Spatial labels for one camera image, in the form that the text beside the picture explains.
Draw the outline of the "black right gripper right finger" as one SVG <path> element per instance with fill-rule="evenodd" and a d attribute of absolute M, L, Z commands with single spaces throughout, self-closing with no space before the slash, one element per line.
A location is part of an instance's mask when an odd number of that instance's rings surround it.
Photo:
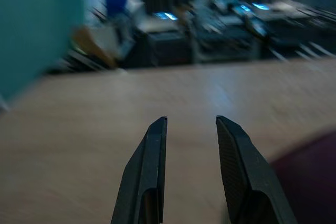
<path fill-rule="evenodd" d="M 218 115 L 220 171 L 231 223 L 297 223 L 280 181 L 237 123 Z"/>

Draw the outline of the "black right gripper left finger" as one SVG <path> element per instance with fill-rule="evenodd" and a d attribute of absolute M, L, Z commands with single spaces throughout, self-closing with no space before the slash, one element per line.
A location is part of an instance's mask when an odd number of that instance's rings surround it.
<path fill-rule="evenodd" d="M 126 164 L 111 223 L 162 223 L 167 117 L 147 129 Z"/>

